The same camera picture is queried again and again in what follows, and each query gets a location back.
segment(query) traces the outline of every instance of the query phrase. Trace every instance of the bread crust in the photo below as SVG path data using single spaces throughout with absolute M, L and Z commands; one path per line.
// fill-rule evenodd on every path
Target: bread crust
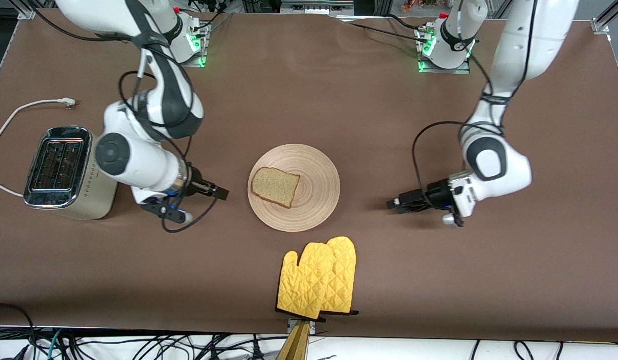
M 269 170 L 277 170 L 277 171 L 282 171 L 278 168 L 274 168 L 274 167 L 267 167 L 267 166 L 263 166 L 261 168 L 258 169 L 258 171 L 256 171 L 256 173 L 253 175 L 253 178 L 256 178 L 256 175 L 258 175 L 258 173 L 260 172 L 260 170 L 262 169 L 269 169 Z M 288 173 L 286 171 L 282 171 L 282 173 L 285 173 L 286 175 L 291 175 L 291 176 L 295 176 L 296 178 L 298 178 L 298 182 L 296 182 L 295 187 L 293 188 L 293 196 L 291 197 L 291 202 L 293 202 L 293 199 L 295 199 L 295 191 L 298 189 L 298 185 L 300 184 L 300 176 L 299 175 L 295 175 L 294 173 Z M 263 198 L 262 196 L 256 194 L 255 191 L 253 191 L 253 179 L 251 180 L 251 193 L 254 194 L 255 196 L 257 196 L 258 198 L 261 198 L 262 200 L 266 201 L 266 202 L 270 202 L 272 204 L 275 205 L 279 205 L 280 207 L 283 207 L 285 209 L 291 209 L 290 206 L 286 206 L 283 203 L 279 203 L 277 201 L 273 201 L 273 200 L 269 200 L 267 198 Z

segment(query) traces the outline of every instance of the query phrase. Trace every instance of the gray floor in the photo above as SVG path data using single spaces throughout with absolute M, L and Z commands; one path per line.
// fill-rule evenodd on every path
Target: gray floor
M 580 0 L 576 20 L 591 20 L 606 9 L 613 0 Z M 609 26 L 611 32 L 611 47 L 618 61 L 618 18 Z

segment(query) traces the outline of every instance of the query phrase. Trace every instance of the teal cable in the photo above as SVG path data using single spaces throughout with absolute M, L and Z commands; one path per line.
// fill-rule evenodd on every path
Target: teal cable
M 53 335 L 53 339 L 51 339 L 51 344 L 49 345 L 49 353 L 46 355 L 46 360 L 51 360 L 53 358 L 53 346 L 55 346 L 55 342 L 58 341 L 60 331 L 62 331 L 62 329 L 58 330 L 55 335 Z

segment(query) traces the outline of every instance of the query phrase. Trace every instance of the round wooden plate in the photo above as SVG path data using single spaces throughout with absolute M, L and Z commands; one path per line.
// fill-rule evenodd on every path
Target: round wooden plate
M 251 192 L 251 181 L 261 167 L 300 176 L 291 209 L 264 201 Z M 263 223 L 275 230 L 297 233 L 320 225 L 335 210 L 340 178 L 334 164 L 319 150 L 300 144 L 282 145 L 265 153 L 253 166 L 247 194 L 253 212 Z

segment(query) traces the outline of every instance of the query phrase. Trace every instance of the quilted fabric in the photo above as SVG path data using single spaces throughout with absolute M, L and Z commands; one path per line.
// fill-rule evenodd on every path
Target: quilted fabric
M 333 270 L 322 304 L 323 312 L 351 311 L 355 276 L 355 247 L 348 237 L 336 237 L 327 242 L 334 255 Z
M 327 244 L 309 243 L 298 264 L 295 251 L 284 255 L 277 290 L 277 309 L 317 320 L 327 294 L 335 257 Z

